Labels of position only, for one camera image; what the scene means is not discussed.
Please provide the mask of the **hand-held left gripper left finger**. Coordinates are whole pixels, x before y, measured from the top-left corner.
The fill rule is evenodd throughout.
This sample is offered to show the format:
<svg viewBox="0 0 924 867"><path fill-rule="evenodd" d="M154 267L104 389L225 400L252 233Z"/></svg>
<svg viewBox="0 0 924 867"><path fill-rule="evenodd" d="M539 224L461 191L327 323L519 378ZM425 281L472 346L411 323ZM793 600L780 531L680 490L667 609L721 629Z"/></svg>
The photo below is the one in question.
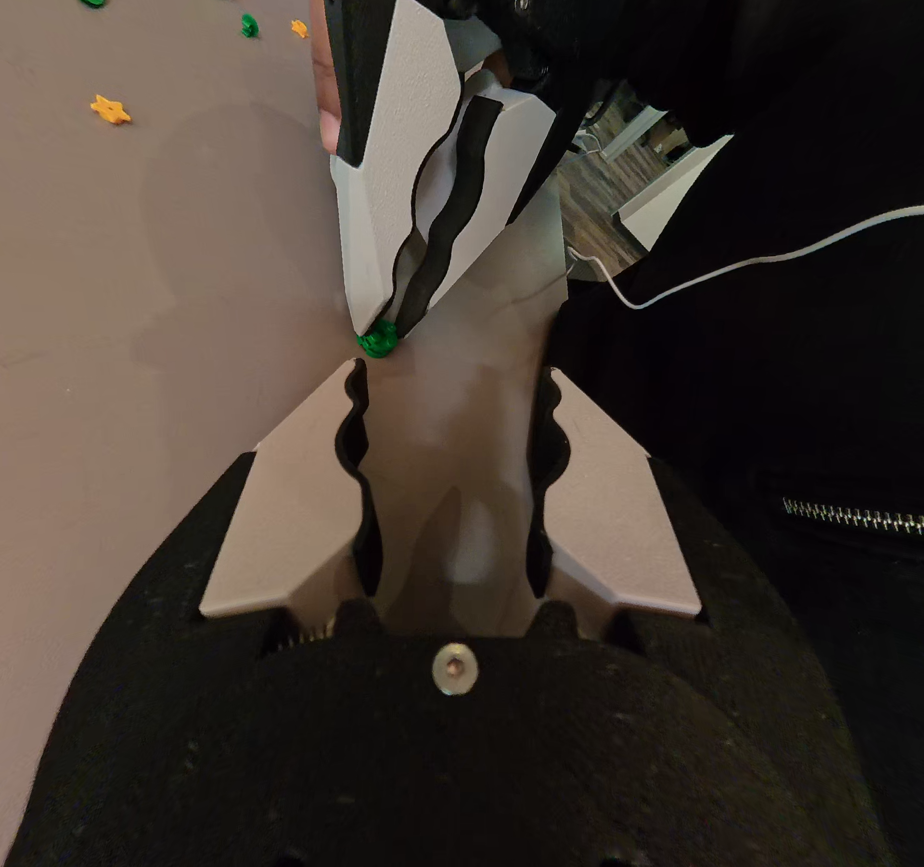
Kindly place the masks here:
<svg viewBox="0 0 924 867"><path fill-rule="evenodd" d="M366 363L344 362L253 451L200 603L209 619L283 608L323 628L341 603L376 596L384 547L361 471Z"/></svg>

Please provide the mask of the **person's right hand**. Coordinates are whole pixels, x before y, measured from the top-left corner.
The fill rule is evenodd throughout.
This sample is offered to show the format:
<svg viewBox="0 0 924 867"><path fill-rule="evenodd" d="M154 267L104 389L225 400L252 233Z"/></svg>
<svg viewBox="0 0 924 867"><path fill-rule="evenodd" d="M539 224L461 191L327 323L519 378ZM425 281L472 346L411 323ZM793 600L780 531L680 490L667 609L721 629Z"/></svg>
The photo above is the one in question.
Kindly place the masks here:
<svg viewBox="0 0 924 867"><path fill-rule="evenodd" d="M321 144L335 155L341 127L341 107L326 20L325 0L309 0L309 39Z"/></svg>

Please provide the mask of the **person's black jacket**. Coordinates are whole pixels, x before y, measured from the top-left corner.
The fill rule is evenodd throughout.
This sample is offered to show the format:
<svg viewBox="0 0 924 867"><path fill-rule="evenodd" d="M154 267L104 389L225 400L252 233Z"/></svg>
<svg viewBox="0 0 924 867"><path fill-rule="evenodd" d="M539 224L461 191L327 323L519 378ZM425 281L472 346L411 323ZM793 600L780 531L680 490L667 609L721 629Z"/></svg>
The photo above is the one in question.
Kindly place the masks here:
<svg viewBox="0 0 924 867"><path fill-rule="evenodd" d="M588 285L547 350L769 577L922 865L922 216L645 309Z"/></svg>

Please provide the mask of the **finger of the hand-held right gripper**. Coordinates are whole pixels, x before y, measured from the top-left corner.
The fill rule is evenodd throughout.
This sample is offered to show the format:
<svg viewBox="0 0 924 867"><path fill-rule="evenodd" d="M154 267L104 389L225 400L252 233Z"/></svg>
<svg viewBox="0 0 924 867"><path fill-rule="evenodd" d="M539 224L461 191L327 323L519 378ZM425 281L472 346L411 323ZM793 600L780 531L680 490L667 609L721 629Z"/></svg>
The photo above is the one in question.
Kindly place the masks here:
<svg viewBox="0 0 924 867"><path fill-rule="evenodd" d="M344 288L353 330L366 334L395 291L394 270L414 223L415 185L450 132L461 96L445 23L397 0L362 162L331 159Z"/></svg>
<svg viewBox="0 0 924 867"><path fill-rule="evenodd" d="M465 83L456 124L422 170L413 213L424 242L395 325L407 337L505 229L555 120L534 94L483 68Z"/></svg>

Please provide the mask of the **person's right forearm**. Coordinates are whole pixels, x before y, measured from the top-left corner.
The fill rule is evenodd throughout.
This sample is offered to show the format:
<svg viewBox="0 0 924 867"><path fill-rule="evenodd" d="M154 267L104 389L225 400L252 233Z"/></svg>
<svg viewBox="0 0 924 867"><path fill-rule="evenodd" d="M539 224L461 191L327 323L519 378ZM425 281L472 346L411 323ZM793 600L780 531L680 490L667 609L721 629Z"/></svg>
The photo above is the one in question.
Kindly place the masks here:
<svg viewBox="0 0 924 867"><path fill-rule="evenodd" d="M672 113L696 145L786 103L833 107L858 84L887 102L922 90L922 0L604 0L590 52Z"/></svg>

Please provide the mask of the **white low desk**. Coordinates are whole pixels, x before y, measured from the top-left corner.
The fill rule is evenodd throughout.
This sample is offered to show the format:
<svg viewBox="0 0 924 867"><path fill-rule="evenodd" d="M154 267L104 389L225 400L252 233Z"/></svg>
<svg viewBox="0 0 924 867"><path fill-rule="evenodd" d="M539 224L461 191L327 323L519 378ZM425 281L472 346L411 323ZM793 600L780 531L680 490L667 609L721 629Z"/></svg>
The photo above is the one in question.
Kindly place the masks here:
<svg viewBox="0 0 924 867"><path fill-rule="evenodd" d="M706 147L686 152L614 213L616 231L634 247L651 251L684 197L712 158L733 139L725 135Z"/></svg>

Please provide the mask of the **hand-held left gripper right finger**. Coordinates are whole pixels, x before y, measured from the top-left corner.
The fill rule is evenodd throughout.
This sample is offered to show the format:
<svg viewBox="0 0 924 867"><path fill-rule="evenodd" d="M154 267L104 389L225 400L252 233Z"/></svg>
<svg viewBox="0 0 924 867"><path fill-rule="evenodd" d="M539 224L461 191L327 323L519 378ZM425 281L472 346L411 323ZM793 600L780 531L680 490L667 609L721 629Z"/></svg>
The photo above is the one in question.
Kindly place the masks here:
<svg viewBox="0 0 924 867"><path fill-rule="evenodd" d="M646 450L565 373L539 378L527 443L526 582L604 638L624 611L697 619L703 606Z"/></svg>

